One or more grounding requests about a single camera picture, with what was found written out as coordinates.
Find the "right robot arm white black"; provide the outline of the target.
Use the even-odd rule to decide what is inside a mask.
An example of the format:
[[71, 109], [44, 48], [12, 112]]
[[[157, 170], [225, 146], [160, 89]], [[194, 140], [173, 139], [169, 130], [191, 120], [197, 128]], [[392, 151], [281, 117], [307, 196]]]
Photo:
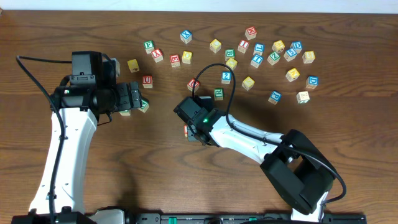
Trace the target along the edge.
[[188, 132], [204, 145], [235, 150], [259, 163], [295, 221], [319, 222], [327, 195], [338, 178], [336, 169], [301, 132], [263, 131], [216, 108], [180, 114]]

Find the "blue 2 block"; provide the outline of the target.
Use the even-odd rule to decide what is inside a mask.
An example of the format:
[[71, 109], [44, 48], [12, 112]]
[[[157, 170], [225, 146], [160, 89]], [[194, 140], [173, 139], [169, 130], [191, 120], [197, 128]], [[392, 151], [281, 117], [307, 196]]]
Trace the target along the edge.
[[231, 83], [231, 72], [222, 72], [221, 83], [229, 85]]

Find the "red A block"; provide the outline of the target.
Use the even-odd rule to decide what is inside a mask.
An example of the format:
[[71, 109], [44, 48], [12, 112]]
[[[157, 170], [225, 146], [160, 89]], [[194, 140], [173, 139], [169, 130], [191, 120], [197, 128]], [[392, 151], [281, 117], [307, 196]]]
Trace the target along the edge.
[[188, 137], [188, 128], [187, 128], [187, 125], [184, 125], [183, 130], [184, 130], [184, 135], [185, 135], [185, 137]]

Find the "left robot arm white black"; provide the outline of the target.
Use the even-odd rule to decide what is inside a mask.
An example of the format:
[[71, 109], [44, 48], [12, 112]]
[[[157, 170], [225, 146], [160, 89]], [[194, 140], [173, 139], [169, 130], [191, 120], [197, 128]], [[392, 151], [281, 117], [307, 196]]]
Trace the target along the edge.
[[83, 203], [86, 162], [91, 140], [99, 125], [99, 112], [140, 108], [137, 82], [56, 87], [52, 99], [52, 137], [40, 187], [26, 215], [12, 218], [16, 223], [130, 223], [122, 208], [101, 208], [92, 215]]

